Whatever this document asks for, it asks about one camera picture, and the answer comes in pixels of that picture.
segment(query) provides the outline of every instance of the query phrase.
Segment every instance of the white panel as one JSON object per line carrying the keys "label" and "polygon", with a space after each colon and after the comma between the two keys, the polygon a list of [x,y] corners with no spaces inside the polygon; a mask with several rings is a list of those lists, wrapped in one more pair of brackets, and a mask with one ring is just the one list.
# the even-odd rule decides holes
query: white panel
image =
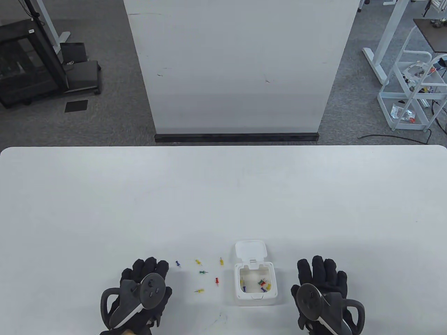
{"label": "white panel", "polygon": [[358,0],[125,0],[158,133],[314,132]]}

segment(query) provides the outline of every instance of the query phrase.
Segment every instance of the carpeted floor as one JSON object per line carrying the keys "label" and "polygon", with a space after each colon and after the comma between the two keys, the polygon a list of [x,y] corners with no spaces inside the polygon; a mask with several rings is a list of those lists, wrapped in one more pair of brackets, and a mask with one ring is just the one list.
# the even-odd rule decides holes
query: carpeted floor
{"label": "carpeted floor", "polygon": [[[80,98],[73,96],[10,110],[0,107],[0,150],[17,146],[155,145],[155,128],[122,0],[46,0],[45,3],[57,31],[69,30],[72,34],[69,42],[84,42],[90,58],[100,62],[103,93],[88,95],[88,109],[83,112],[64,113],[67,101]],[[413,27],[412,19],[421,17],[425,4],[418,1],[409,5],[385,55],[385,71]],[[397,138],[357,139],[367,134],[427,139],[428,133],[421,131],[391,132],[376,99],[380,84],[361,52],[365,46],[375,50],[392,10],[393,6],[372,0],[357,14],[321,121],[318,145],[414,144]],[[421,35],[411,46],[430,51]],[[442,114],[439,120],[445,126],[447,116]],[[436,124],[432,130],[430,144],[447,146],[447,136]],[[314,142],[277,144],[315,145]]]}

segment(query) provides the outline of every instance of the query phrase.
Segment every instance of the plastic bag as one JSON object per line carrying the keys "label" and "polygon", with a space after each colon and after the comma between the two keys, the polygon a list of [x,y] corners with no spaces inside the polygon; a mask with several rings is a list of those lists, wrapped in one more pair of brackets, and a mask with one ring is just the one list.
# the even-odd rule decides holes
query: plastic bag
{"label": "plastic bag", "polygon": [[[424,72],[428,69],[429,64],[423,63],[421,61],[417,61],[416,63],[411,64],[405,70],[403,70],[402,74],[408,80],[417,81],[424,75]],[[435,67],[431,67],[428,75],[431,75],[436,71]]]}
{"label": "plastic bag", "polygon": [[416,122],[416,113],[407,109],[404,112],[404,109],[400,106],[396,106],[396,104],[392,104],[392,108],[391,108],[391,117],[393,119],[399,119],[402,115],[402,113],[404,113],[404,116],[402,117],[402,120],[410,122],[410,123],[415,123]]}

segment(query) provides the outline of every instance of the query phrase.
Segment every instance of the black base strip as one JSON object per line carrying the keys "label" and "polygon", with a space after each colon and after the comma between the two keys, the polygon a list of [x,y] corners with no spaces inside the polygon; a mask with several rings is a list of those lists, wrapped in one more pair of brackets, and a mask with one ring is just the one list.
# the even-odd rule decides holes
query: black base strip
{"label": "black base strip", "polygon": [[156,143],[170,142],[316,142],[318,133],[156,134]]}

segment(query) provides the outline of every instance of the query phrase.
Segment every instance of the white table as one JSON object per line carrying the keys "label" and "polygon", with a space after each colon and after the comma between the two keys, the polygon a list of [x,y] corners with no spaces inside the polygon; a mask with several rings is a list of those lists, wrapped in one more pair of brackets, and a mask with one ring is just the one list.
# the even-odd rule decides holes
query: white table
{"label": "white table", "polygon": [[[151,255],[174,292],[155,335],[303,334],[290,287],[315,254],[348,273],[365,335],[445,334],[446,169],[439,146],[6,149],[2,334],[98,334],[102,291]],[[275,265],[275,306],[232,300],[234,242],[250,238]]]}

